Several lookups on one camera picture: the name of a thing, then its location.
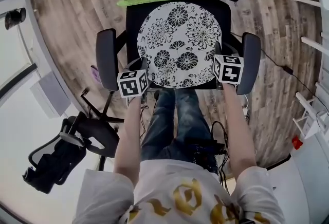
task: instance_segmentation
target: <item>jeans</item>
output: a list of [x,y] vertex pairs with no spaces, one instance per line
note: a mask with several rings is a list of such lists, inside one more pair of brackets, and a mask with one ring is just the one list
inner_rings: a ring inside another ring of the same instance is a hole
[[[177,102],[178,130],[174,139],[174,110]],[[186,138],[211,139],[207,122],[199,108],[195,90],[163,89],[159,94],[150,125],[141,146],[141,159],[175,159],[191,163],[195,154]],[[217,174],[216,159],[206,155],[207,170]]]

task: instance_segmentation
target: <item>floor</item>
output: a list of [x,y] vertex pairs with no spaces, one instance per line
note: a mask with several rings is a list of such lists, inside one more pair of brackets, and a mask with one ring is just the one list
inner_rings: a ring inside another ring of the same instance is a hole
[[[97,32],[115,28],[125,29],[125,10],[116,5],[118,0],[32,0],[35,15],[48,49],[67,85],[81,102],[82,90],[95,106],[102,109],[107,91],[94,82],[90,66],[96,65],[95,42]],[[302,82],[314,89],[318,76],[315,50],[301,44],[300,37],[320,41],[321,14],[319,8],[298,4],[293,0],[239,0],[229,2],[232,10],[232,31],[258,35],[262,48],[279,65],[290,66]],[[127,64],[125,49],[119,53],[119,69]],[[257,149],[259,166],[270,166],[286,158],[292,148],[291,139],[297,132],[292,117],[301,115],[302,108],[295,98],[303,86],[282,71],[262,54],[259,75],[249,99],[250,128]],[[211,125],[219,120],[224,124],[224,98],[221,91],[197,92],[200,107]],[[154,99],[149,95],[149,109],[143,112],[147,127],[153,111]],[[126,106],[115,93],[109,115],[123,118]],[[221,135],[215,128],[215,135]]]

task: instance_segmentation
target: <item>forearm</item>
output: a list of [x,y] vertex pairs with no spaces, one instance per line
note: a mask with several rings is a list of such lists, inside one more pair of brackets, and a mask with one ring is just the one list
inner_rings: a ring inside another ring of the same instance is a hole
[[235,179],[251,166],[256,166],[251,131],[244,117],[241,102],[232,85],[223,83],[225,113],[228,123],[230,164]]
[[114,172],[125,175],[134,186],[140,169],[140,98],[132,100],[127,109],[119,144],[114,157]]

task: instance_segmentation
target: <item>floral seat cushion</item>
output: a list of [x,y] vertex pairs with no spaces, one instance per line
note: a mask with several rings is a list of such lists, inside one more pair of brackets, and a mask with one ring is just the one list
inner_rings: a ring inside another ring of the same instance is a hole
[[170,2],[154,9],[137,37],[138,53],[148,60],[149,79],[167,88],[187,88],[214,78],[215,43],[221,28],[206,9]]

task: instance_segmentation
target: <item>red object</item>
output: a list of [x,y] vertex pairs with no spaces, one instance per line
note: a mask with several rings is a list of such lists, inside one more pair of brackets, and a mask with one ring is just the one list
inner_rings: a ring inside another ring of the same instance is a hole
[[293,146],[296,150],[298,150],[301,146],[303,145],[303,142],[301,140],[299,140],[298,136],[295,136],[293,138]]

